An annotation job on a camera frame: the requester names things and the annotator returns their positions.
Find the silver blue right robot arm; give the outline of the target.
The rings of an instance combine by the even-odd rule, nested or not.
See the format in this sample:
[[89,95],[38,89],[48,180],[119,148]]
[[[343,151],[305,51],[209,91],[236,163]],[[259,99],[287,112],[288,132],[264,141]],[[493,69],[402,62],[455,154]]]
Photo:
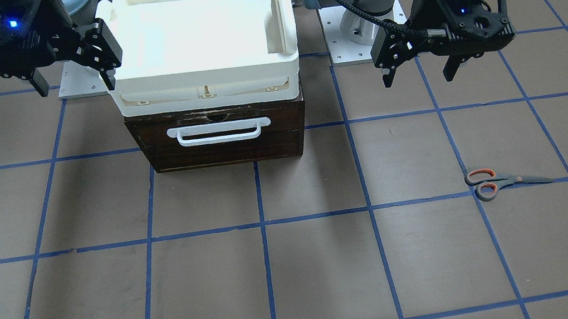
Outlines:
[[0,76],[27,81],[41,96],[49,85],[39,68],[73,61],[96,70],[109,90],[122,50],[96,0],[0,0]]

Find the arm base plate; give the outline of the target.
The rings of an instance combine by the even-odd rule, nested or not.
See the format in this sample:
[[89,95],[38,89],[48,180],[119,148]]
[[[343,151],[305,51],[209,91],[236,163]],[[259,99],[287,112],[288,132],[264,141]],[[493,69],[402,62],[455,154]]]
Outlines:
[[63,63],[59,98],[63,100],[106,96],[108,88],[99,72],[73,61]]
[[348,66],[371,62],[371,49],[378,26],[348,13],[344,7],[319,9],[322,34],[328,46],[332,65]]

